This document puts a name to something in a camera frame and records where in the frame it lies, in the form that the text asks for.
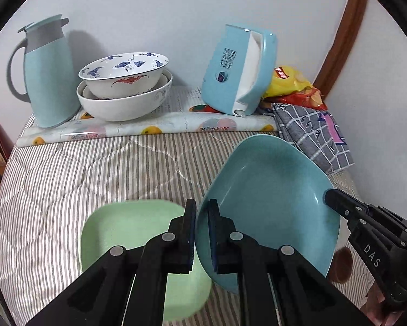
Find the person's hand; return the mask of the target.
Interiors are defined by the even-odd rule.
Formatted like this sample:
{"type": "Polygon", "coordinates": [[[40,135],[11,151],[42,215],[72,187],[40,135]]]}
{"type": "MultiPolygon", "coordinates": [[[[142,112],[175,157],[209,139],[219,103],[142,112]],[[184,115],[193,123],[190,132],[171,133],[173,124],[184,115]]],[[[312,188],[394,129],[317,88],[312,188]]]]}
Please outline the person's hand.
{"type": "Polygon", "coordinates": [[[381,307],[384,301],[383,293],[377,283],[374,283],[368,290],[366,302],[360,310],[374,325],[392,326],[399,320],[403,311],[394,311],[388,314],[383,312],[381,307]]]}

